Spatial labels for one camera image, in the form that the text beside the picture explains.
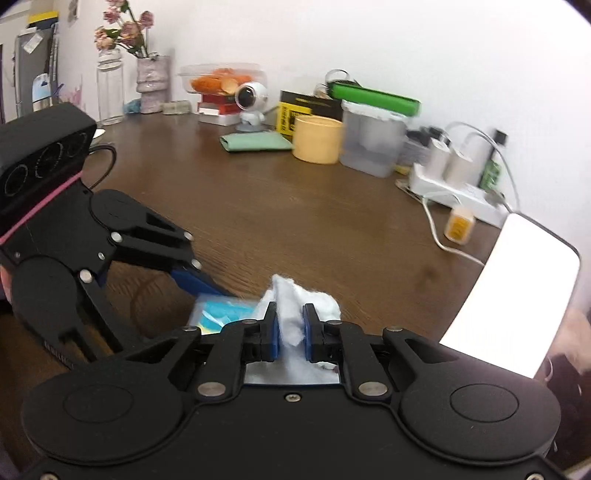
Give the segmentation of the clear dental floss pick box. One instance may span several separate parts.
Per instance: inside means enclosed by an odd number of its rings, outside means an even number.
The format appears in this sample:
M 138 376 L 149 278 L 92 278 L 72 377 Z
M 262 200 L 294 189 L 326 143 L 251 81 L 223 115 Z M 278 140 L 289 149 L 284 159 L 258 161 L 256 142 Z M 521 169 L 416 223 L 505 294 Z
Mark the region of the clear dental floss pick box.
M 229 323 L 252 317 L 258 303 L 257 300 L 202 294 L 195 300 L 187 325 L 198 327 L 202 334 L 217 334 Z

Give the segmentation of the white cotton wad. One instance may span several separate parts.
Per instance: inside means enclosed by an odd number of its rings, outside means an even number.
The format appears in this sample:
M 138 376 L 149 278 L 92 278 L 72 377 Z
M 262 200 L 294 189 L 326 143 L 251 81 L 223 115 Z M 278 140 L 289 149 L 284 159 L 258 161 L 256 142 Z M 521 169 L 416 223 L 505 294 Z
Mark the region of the white cotton wad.
M 254 362 L 246 366 L 246 384 L 317 385 L 339 384 L 339 368 L 329 362 L 311 363 L 304 354 L 303 307 L 315 306 L 321 321 L 341 319 L 341 309 L 334 297 L 325 292 L 306 290 L 293 279 L 274 274 L 270 288 L 253 311 L 259 320 L 270 303 L 276 304 L 280 332 L 279 358 L 273 362 Z

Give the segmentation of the green folded cloth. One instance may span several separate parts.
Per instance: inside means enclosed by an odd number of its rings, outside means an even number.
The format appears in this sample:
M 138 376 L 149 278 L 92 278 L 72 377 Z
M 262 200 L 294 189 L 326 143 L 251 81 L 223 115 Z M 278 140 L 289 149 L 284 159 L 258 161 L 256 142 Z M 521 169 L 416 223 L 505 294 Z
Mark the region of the green folded cloth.
M 221 147 L 229 153 L 290 151 L 293 144 L 275 131 L 231 133 L 219 138 Z

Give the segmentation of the yellow white plug adapter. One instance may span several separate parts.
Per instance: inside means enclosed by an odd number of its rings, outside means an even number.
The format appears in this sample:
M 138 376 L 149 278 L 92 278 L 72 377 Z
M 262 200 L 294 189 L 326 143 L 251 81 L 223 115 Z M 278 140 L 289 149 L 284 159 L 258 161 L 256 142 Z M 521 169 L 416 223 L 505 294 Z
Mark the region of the yellow white plug adapter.
M 463 205 L 456 205 L 450 212 L 445 236 L 458 245 L 465 245 L 471 238 L 475 224 L 473 212 Z

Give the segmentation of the red white boxes stack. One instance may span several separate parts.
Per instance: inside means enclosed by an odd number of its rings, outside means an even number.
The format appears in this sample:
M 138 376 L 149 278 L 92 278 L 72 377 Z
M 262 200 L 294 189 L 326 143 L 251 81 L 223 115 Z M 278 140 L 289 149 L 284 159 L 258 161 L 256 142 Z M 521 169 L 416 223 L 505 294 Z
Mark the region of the red white boxes stack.
M 233 95 L 201 94 L 197 102 L 197 117 L 201 123 L 232 126 L 240 122 L 239 114 Z

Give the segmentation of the smartphone with white screen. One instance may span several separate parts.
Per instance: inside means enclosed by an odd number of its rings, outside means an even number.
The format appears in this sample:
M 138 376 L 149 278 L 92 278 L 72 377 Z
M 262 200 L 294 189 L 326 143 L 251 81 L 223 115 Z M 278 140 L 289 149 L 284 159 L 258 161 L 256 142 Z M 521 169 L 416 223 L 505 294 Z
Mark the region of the smartphone with white screen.
M 576 286 L 578 251 L 533 219 L 511 213 L 440 343 L 532 378 Z

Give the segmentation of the yellow round cup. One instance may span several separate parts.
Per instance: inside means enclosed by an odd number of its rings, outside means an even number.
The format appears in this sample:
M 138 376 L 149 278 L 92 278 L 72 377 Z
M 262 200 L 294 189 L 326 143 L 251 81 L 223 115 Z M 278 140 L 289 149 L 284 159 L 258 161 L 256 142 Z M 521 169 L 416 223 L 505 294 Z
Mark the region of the yellow round cup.
M 334 165 L 341 154 L 342 121 L 315 115 L 295 119 L 293 155 L 298 160 L 318 165 Z

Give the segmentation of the white astronaut figurine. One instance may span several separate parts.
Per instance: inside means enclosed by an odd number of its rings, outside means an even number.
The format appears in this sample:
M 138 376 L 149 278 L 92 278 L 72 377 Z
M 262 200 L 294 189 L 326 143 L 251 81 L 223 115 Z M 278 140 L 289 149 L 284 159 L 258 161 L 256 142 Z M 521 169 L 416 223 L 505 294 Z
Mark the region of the white astronaut figurine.
M 241 133 L 263 131 L 266 102 L 267 89 L 263 83 L 252 81 L 240 85 L 235 92 L 235 104 L 240 110 L 240 123 L 236 126 L 236 131 Z

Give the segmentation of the white power strip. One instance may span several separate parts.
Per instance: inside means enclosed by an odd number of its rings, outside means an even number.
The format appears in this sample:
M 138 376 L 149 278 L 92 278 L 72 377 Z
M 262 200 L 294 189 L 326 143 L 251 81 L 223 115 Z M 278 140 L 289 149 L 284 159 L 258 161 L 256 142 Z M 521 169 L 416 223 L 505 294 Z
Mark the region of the white power strip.
M 426 176 L 425 168 L 420 164 L 412 167 L 409 187 L 415 195 L 427 197 L 449 208 L 456 205 L 467 207 L 478 220 L 497 228 L 503 226 L 509 214 L 504 206 L 489 203 L 483 190 L 472 185 L 466 185 L 462 189 L 450 187 L 442 179 Z

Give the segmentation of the clear snack clamshell box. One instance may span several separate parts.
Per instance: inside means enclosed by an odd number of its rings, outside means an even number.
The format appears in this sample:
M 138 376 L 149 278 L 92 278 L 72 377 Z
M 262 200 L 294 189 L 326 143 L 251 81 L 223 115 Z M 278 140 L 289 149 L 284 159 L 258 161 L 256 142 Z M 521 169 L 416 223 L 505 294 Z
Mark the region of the clear snack clamshell box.
M 183 88 L 191 94 L 233 95 L 247 82 L 266 84 L 266 73 L 253 63 L 211 63 L 182 66 Z

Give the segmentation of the black yellow Yunmo box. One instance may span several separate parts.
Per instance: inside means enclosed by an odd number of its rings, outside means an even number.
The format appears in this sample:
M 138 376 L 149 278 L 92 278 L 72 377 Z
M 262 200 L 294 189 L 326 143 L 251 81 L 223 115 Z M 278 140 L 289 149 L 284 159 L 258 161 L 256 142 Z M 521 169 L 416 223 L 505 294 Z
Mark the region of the black yellow Yunmo box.
M 290 91 L 280 92 L 280 103 L 276 114 L 276 131 L 283 137 L 294 136 L 296 118 L 300 115 L 314 115 L 342 120 L 342 106 L 339 100 L 321 98 Z

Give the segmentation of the pink textured vase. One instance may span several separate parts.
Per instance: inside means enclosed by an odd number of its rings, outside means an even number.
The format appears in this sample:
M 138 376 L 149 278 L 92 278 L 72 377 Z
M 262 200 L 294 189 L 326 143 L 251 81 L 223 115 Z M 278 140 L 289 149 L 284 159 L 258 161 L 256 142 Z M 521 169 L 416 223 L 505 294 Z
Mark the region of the pink textured vase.
M 140 113 L 162 111 L 168 101 L 170 60 L 168 56 L 152 55 L 137 60 L 136 91 L 140 95 Z

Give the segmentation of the white charger right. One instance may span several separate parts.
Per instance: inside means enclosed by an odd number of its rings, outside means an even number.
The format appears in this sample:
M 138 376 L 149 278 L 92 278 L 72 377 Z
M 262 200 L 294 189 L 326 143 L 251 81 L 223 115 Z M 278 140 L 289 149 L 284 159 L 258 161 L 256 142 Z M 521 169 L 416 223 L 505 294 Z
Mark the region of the white charger right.
M 473 160 L 458 149 L 453 149 L 444 173 L 445 182 L 452 188 L 462 189 L 473 171 Z

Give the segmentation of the white charger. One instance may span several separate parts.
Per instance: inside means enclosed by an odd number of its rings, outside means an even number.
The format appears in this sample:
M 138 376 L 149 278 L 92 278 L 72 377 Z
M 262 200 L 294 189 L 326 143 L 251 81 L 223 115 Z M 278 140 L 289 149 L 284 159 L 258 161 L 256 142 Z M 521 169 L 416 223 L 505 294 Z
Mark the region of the white charger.
M 429 160 L 424 165 L 426 177 L 441 180 L 447 168 L 451 155 L 450 147 L 436 138 L 432 138 L 429 147 Z
M 458 149 L 453 149 L 444 173 L 445 182 L 452 188 L 462 189 L 473 171 L 473 160 Z

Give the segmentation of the white charger left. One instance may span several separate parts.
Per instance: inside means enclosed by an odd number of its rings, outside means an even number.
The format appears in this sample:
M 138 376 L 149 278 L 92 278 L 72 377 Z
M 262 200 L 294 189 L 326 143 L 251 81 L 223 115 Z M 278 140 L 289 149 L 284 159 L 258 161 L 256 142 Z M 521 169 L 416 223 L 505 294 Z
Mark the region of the white charger left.
M 447 168 L 451 155 L 450 147 L 436 138 L 432 138 L 429 147 L 429 160 L 424 165 L 426 177 L 441 180 Z

